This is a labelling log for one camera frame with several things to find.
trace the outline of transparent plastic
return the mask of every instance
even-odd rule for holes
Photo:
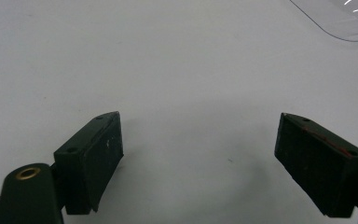
[[[358,41],[358,0],[290,0],[328,34]]]

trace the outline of screw hole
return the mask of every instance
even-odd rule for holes
[[[72,153],[77,151],[77,147],[69,147],[66,149],[67,152]]]
[[[40,168],[38,168],[38,167],[27,168],[25,170],[20,171],[16,175],[16,178],[19,180],[26,180],[26,179],[36,176],[37,174],[39,174],[39,172],[40,172]]]
[[[353,151],[353,150],[349,150],[348,151],[352,156],[357,156],[358,154],[357,154],[357,152],[355,152],[355,151]]]

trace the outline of white table surface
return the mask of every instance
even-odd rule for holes
[[[0,189],[117,110],[125,157],[99,212],[65,223],[358,222],[273,155],[281,112],[358,146],[358,43],[288,0],[0,1]]]

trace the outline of white surface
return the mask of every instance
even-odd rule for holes
[[[323,217],[274,158],[281,112],[358,146],[358,43],[288,0],[0,1],[0,188],[91,118],[125,157],[65,223],[356,223]]]

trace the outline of clear plastic object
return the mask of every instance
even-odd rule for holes
[[[290,0],[328,34],[358,41],[358,0]]]

